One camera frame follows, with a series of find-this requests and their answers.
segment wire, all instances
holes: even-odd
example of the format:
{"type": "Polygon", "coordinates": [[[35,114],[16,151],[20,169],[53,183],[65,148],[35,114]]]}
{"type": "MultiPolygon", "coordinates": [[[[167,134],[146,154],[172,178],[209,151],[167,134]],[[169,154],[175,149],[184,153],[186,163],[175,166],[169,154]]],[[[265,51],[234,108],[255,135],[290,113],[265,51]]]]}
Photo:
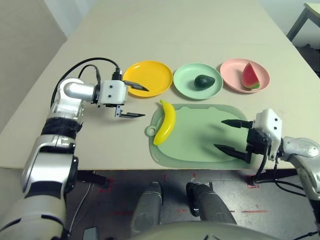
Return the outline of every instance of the wire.
{"type": "MultiPolygon", "coordinates": [[[[90,195],[89,195],[89,197],[88,197],[88,201],[91,199],[91,195],[92,195],[92,192],[93,192],[94,187],[95,187],[95,185],[93,185],[93,186],[91,187],[91,189],[90,189],[90,195]]],[[[87,211],[88,207],[89,207],[89,204],[87,204],[87,205],[85,206],[85,209],[83,210],[82,215],[81,215],[81,216],[79,217],[79,219],[75,222],[75,224],[73,225],[71,231],[72,231],[72,230],[76,227],[76,225],[82,220],[82,218],[83,218],[84,215],[86,214],[86,211],[87,211]]]]}
{"type": "Polygon", "coordinates": [[[260,178],[261,172],[262,172],[262,170],[264,169],[264,167],[266,165],[268,151],[269,151],[269,146],[266,147],[264,155],[263,155],[263,159],[262,159],[262,162],[261,162],[261,165],[260,165],[258,171],[256,171],[256,174],[254,176],[254,180],[255,181],[257,181],[260,178]]]}
{"type": "MultiPolygon", "coordinates": [[[[274,164],[274,168],[273,168],[273,180],[274,180],[274,181],[277,180],[277,179],[276,179],[277,167],[278,167],[278,160],[276,159],[276,160],[275,160],[275,164],[274,164]]],[[[277,182],[275,182],[275,185],[276,185],[278,188],[280,188],[281,190],[286,191],[286,192],[288,192],[288,193],[295,194],[295,195],[298,195],[298,196],[301,196],[301,197],[306,197],[305,194],[302,194],[302,193],[299,193],[299,192],[296,192],[296,191],[291,191],[291,190],[289,190],[289,189],[286,189],[286,188],[280,186],[279,183],[277,183],[277,182]]]]}
{"type": "Polygon", "coordinates": [[[296,184],[293,184],[291,182],[287,182],[287,181],[279,181],[279,180],[260,180],[256,182],[257,184],[266,184],[266,183],[277,183],[277,184],[285,184],[285,185],[289,185],[291,187],[300,189],[300,190],[304,190],[303,187],[298,186],[296,184]]]}
{"type": "Polygon", "coordinates": [[[80,208],[82,207],[82,204],[84,203],[86,197],[88,196],[88,193],[90,191],[91,186],[92,186],[92,183],[90,182],[88,189],[86,190],[81,202],[79,203],[79,205],[78,205],[78,207],[77,207],[77,209],[76,209],[76,211],[75,211],[75,213],[73,215],[72,222],[71,222],[71,225],[70,225],[70,228],[69,228],[69,234],[71,233],[71,231],[73,229],[73,225],[74,225],[75,219],[76,219],[76,217],[78,215],[78,212],[79,212],[80,208]]]}
{"type": "Polygon", "coordinates": [[[306,237],[311,237],[313,235],[316,235],[318,232],[317,231],[313,231],[313,232],[308,232],[306,235],[302,235],[302,236],[299,236],[293,240],[299,240],[299,239],[304,239],[306,237]]]}
{"type": "Polygon", "coordinates": [[[78,79],[81,78],[82,73],[84,72],[84,70],[85,70],[87,67],[94,67],[94,69],[95,69],[95,75],[96,75],[96,80],[97,80],[97,82],[98,82],[98,85],[100,86],[100,85],[101,85],[100,72],[99,72],[99,69],[97,68],[97,66],[96,66],[96,65],[93,65],[93,64],[87,64],[87,65],[85,65],[85,66],[81,69],[81,71],[80,71],[80,73],[79,73],[79,75],[78,75],[78,79]]]}
{"type": "Polygon", "coordinates": [[[90,62],[90,61],[95,61],[95,60],[102,60],[102,61],[107,61],[107,62],[110,62],[112,63],[113,65],[115,65],[115,70],[116,71],[119,71],[120,68],[118,66],[118,64],[116,64],[116,62],[112,61],[111,59],[109,58],[105,58],[105,57],[91,57],[91,58],[88,58],[88,59],[85,59],[85,60],[82,60],[80,62],[78,62],[76,65],[74,65],[73,67],[71,67],[61,78],[60,80],[57,82],[54,90],[53,90],[53,93],[52,93],[52,97],[51,97],[51,102],[50,102],[50,108],[52,107],[52,105],[54,104],[55,102],[55,98],[56,98],[56,94],[57,94],[57,91],[58,91],[58,86],[59,84],[73,71],[75,70],[77,67],[79,67],[80,65],[82,64],[85,64],[87,62],[90,62]]]}

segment watermelon slice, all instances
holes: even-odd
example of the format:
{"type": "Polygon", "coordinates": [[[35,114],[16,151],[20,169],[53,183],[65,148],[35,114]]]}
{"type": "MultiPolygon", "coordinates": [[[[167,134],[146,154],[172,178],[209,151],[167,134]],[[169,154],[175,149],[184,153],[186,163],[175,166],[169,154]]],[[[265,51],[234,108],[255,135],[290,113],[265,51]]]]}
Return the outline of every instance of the watermelon slice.
{"type": "Polygon", "coordinates": [[[251,62],[248,62],[242,72],[242,85],[248,89],[260,88],[259,79],[252,67],[251,62]]]}

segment black cable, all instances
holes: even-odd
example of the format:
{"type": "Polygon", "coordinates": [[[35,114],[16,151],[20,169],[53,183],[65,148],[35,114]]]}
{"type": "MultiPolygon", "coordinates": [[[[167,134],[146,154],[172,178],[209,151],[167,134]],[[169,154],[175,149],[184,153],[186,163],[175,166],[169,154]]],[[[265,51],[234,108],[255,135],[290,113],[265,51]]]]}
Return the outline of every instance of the black cable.
{"type": "MultiPolygon", "coordinates": [[[[276,159],[276,160],[275,160],[275,164],[274,164],[274,168],[273,168],[273,180],[274,180],[274,181],[277,180],[277,179],[276,179],[277,167],[278,167],[278,160],[276,159]]],[[[276,185],[278,188],[280,188],[281,190],[286,191],[286,192],[288,192],[288,193],[295,194],[295,195],[298,195],[298,196],[301,196],[301,197],[306,197],[305,194],[302,194],[302,193],[299,193],[299,192],[296,192],[296,191],[288,190],[288,189],[280,186],[279,183],[277,183],[277,182],[275,182],[275,185],[276,185]]]]}
{"type": "Polygon", "coordinates": [[[257,184],[266,184],[266,183],[277,183],[277,184],[285,184],[285,185],[289,185],[291,187],[295,187],[297,189],[300,190],[304,190],[303,187],[295,185],[291,182],[287,182],[287,181],[279,181],[279,180],[260,180],[256,182],[257,184]]]}
{"type": "Polygon", "coordinates": [[[90,62],[90,61],[95,61],[95,60],[102,60],[102,61],[107,61],[107,62],[110,62],[112,63],[113,65],[115,65],[115,70],[116,72],[119,72],[120,71],[120,68],[118,66],[118,64],[116,64],[114,61],[112,61],[111,59],[108,59],[108,58],[105,58],[105,57],[91,57],[91,58],[88,58],[88,59],[85,59],[85,60],[82,60],[81,62],[78,62],[76,65],[74,65],[73,67],[71,67],[61,78],[60,80],[57,82],[54,90],[53,90],[53,93],[52,93],[52,97],[51,97],[51,102],[50,102],[50,107],[52,107],[52,105],[54,104],[55,102],[55,98],[56,98],[56,93],[57,93],[57,90],[58,90],[58,86],[59,84],[61,83],[62,80],[64,80],[73,70],[75,70],[77,67],[79,67],[80,65],[82,64],[85,64],[87,62],[90,62]]]}
{"type": "Polygon", "coordinates": [[[79,73],[79,75],[78,75],[78,79],[81,78],[82,73],[84,72],[84,70],[85,70],[87,67],[94,67],[96,80],[97,80],[97,82],[98,82],[98,86],[100,86],[100,85],[101,85],[100,72],[99,72],[99,69],[97,68],[97,66],[96,66],[96,65],[93,65],[93,64],[87,64],[87,65],[85,65],[85,66],[81,69],[81,71],[80,71],[80,73],[79,73]]]}
{"type": "Polygon", "coordinates": [[[313,232],[308,232],[306,235],[302,235],[302,236],[299,236],[293,240],[299,240],[299,239],[304,239],[306,237],[311,237],[313,235],[316,235],[318,232],[317,231],[313,231],[313,232]]]}
{"type": "Polygon", "coordinates": [[[254,182],[256,182],[260,178],[261,172],[263,171],[263,169],[264,169],[264,167],[266,165],[268,151],[269,151],[269,146],[267,146],[266,149],[265,149],[265,152],[264,152],[263,159],[262,159],[262,162],[260,164],[260,167],[259,167],[258,171],[256,171],[256,174],[254,176],[254,182]]]}

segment pink plate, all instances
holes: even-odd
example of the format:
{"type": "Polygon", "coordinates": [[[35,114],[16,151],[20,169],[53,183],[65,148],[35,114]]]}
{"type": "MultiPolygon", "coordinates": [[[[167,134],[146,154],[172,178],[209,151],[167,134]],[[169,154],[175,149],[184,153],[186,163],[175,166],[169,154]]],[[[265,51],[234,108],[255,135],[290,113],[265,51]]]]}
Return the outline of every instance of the pink plate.
{"type": "Polygon", "coordinates": [[[258,89],[249,89],[242,85],[242,72],[249,62],[248,59],[233,58],[225,61],[220,67],[220,74],[225,82],[233,90],[245,94],[252,94],[265,89],[270,83],[270,76],[267,70],[260,64],[251,61],[253,70],[259,79],[260,87],[258,89]]]}

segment yellow plate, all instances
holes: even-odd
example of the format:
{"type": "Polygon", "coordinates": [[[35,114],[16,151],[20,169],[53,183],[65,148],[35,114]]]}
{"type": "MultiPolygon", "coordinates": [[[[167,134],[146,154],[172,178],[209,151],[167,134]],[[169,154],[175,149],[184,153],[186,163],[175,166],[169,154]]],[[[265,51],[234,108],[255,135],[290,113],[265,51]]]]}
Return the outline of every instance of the yellow plate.
{"type": "Polygon", "coordinates": [[[129,87],[129,93],[139,97],[154,97],[162,94],[172,84],[173,74],[169,67],[157,61],[141,61],[130,66],[123,75],[123,80],[141,84],[149,91],[129,87]]]}

